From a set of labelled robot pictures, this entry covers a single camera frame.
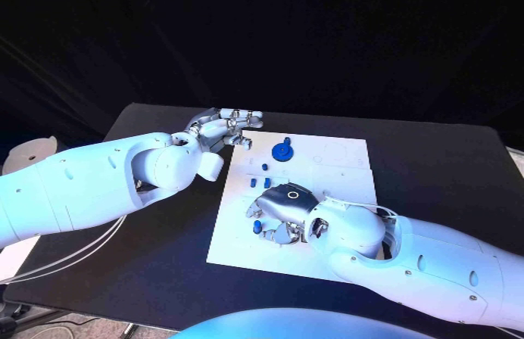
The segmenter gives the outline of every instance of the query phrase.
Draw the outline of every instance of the robotic hand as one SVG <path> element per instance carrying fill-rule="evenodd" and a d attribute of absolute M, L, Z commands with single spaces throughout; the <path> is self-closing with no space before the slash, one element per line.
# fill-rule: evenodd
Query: robotic hand
<path fill-rule="evenodd" d="M 524 331 L 524 257 L 381 206 L 332 197 L 319 202 L 293 183 L 253 202 L 247 217 L 263 214 L 281 224 L 264 231 L 256 221 L 258 237 L 306 242 L 345 281 L 439 319 Z M 387 259 L 378 258 L 383 243 Z"/>
<path fill-rule="evenodd" d="M 263 125 L 263 113 L 211 108 L 186 131 L 74 148 L 0 177 L 0 247 L 55 232 L 107 223 L 175 195 L 199 174 L 215 181 L 225 145 L 243 145 L 243 128 Z M 152 189 L 137 191 L 137 180 Z"/>

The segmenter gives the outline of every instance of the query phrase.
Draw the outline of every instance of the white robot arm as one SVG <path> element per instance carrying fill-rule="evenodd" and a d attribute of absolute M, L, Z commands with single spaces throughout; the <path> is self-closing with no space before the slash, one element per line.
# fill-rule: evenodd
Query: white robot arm
<path fill-rule="evenodd" d="M 0 177 L 0 247 L 117 219 L 188 187 L 199 174 L 215 181 L 224 145 L 251 147 L 244 127 L 263 113 L 212 108 L 186 131 L 150 133 L 74 148 Z M 137 180 L 152 185 L 137 191 Z"/>
<path fill-rule="evenodd" d="M 256 221 L 258 237 L 277 244 L 302 239 L 335 275 L 387 299 L 439 319 L 524 331 L 524 257 L 443 225 L 387 208 L 380 216 L 362 205 L 332 197 L 319 202 L 289 183 L 266 190 L 247 217 L 279 219 L 270 231 Z M 383 242 L 387 259 L 377 258 Z"/>

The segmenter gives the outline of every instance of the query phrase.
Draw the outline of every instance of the black table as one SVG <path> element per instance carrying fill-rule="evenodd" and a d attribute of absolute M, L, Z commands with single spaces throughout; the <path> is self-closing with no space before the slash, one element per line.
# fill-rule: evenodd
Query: black table
<path fill-rule="evenodd" d="M 201 111 L 131 104 L 105 140 L 178 132 Z M 524 255 L 524 180 L 492 129 L 267 113 L 263 130 L 365 139 L 378 203 Z M 205 263 L 231 153 L 221 152 L 217 182 L 196 177 L 185 191 L 130 215 L 91 257 L 10 285 L 6 299 L 176 330 L 241 310 L 293 306 L 357 314 L 437 337 L 507 337 L 495 328 L 435 319 L 357 285 Z M 20 271 L 79 249 L 110 224 L 43 236 Z"/>

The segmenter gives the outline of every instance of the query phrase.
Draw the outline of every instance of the blue cap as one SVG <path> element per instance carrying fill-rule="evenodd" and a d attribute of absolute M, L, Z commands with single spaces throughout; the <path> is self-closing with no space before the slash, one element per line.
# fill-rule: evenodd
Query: blue cap
<path fill-rule="evenodd" d="M 256 220 L 253 223 L 253 233 L 257 235 L 263 230 L 263 224 L 260 223 L 260 220 Z"/>
<path fill-rule="evenodd" d="M 284 138 L 284 142 L 276 144 L 271 150 L 273 158 L 280 161 L 292 160 L 293 157 L 293 148 L 292 148 L 292 140 L 289 137 Z"/>

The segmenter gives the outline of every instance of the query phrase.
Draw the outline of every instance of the black backdrop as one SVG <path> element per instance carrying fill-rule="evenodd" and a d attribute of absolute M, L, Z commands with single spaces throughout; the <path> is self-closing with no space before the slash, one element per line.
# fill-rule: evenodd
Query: black backdrop
<path fill-rule="evenodd" d="M 143 102 L 488 125 L 524 148 L 521 0 L 0 2 L 4 147 L 97 142 Z"/>

